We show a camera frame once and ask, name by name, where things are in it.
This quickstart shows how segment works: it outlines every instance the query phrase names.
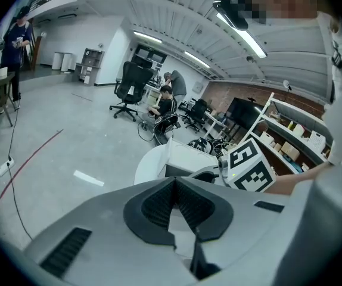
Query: man in black shirt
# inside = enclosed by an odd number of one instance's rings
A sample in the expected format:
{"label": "man in black shirt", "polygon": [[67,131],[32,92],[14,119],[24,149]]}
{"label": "man in black shirt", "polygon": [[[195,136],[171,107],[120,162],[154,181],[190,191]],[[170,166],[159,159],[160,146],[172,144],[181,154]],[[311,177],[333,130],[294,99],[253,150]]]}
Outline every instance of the man in black shirt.
{"label": "man in black shirt", "polygon": [[145,124],[150,128],[154,128],[155,119],[157,117],[164,116],[169,111],[175,112],[178,106],[178,103],[172,95],[172,89],[170,86],[163,86],[160,88],[160,93],[164,101],[160,106],[148,107],[148,112],[144,113],[141,117],[141,119],[146,122]]}

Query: man in gray shirt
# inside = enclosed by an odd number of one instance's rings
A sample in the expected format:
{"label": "man in gray shirt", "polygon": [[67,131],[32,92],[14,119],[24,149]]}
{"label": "man in gray shirt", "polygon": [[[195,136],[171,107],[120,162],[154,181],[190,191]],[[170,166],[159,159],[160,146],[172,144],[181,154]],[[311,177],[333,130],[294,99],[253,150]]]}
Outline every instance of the man in gray shirt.
{"label": "man in gray shirt", "polygon": [[181,102],[184,100],[185,95],[187,94],[183,76],[178,71],[174,70],[172,74],[165,72],[164,79],[166,81],[166,85],[171,83],[172,94],[179,108]]}

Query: electrical outlet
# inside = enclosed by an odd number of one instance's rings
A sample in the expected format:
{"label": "electrical outlet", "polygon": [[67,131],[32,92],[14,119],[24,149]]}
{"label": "electrical outlet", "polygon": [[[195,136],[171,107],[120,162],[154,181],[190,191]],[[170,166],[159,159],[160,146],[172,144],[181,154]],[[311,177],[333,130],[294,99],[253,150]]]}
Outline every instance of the electrical outlet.
{"label": "electrical outlet", "polygon": [[15,165],[14,159],[11,158],[11,161],[6,161],[0,166],[0,177],[3,176],[5,173],[8,172],[8,166],[7,163],[10,164],[10,169]]}

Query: white shelving unit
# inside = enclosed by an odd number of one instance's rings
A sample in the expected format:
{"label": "white shelving unit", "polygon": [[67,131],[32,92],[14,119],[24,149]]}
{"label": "white shelving unit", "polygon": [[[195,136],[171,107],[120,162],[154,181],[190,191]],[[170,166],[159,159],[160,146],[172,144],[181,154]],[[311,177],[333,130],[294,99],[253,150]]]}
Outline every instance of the white shelving unit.
{"label": "white shelving unit", "polygon": [[326,144],[331,145],[332,143],[332,136],[326,127],[326,124],[319,118],[311,115],[310,113],[295,107],[291,104],[288,104],[286,102],[282,102],[280,100],[275,99],[274,93],[271,94],[269,97],[266,105],[264,106],[262,112],[254,122],[253,126],[250,128],[250,130],[246,133],[246,135],[243,137],[241,142],[245,141],[249,136],[252,136],[254,139],[259,141],[261,144],[263,144],[270,152],[272,152],[280,161],[283,162],[284,165],[286,165],[294,174],[298,173],[295,168],[293,168],[293,165],[291,165],[289,162],[283,158],[282,155],[280,155],[276,150],[274,150],[270,145],[267,145],[264,141],[260,139],[258,135],[256,135],[253,131],[256,125],[259,122],[266,121],[269,128],[276,132],[278,135],[282,136],[287,142],[289,142],[291,145],[296,147],[300,152],[305,154],[311,161],[313,161],[315,164],[319,165],[323,162],[326,162],[327,159],[319,152],[313,150],[310,145],[308,145],[307,141],[304,140],[301,137],[295,136],[293,134],[293,131],[285,127],[284,125],[278,123],[276,120],[271,119],[266,115],[266,111],[268,110],[269,106],[274,103],[277,111],[286,119],[291,120],[295,123],[301,124],[305,130],[308,131],[316,131],[317,133],[320,133],[321,135],[326,137]]}

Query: black office chair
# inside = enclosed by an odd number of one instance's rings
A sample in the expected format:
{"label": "black office chair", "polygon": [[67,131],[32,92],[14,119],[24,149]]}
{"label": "black office chair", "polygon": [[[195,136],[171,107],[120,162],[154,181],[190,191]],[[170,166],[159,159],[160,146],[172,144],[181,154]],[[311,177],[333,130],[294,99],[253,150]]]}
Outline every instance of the black office chair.
{"label": "black office chair", "polygon": [[186,128],[191,127],[195,129],[195,133],[199,132],[200,129],[197,127],[198,124],[204,124],[204,112],[207,110],[207,102],[199,99],[195,105],[191,108],[191,111],[187,111],[186,115],[183,116],[184,123],[188,124]]}
{"label": "black office chair", "polygon": [[[109,109],[113,108],[119,109],[114,114],[114,118],[117,118],[117,115],[121,112],[126,112],[133,118],[133,122],[135,122],[134,116],[131,112],[135,112],[138,115],[138,112],[134,109],[128,108],[128,105],[134,105],[140,102],[144,94],[144,87],[146,83],[153,76],[153,73],[150,69],[143,69],[138,66],[136,63],[132,63],[127,61],[123,65],[123,76],[121,82],[119,79],[116,80],[116,87],[114,89],[114,94],[116,94],[124,103],[124,106],[110,106]],[[129,90],[131,86],[134,86],[134,93],[129,94]]]}

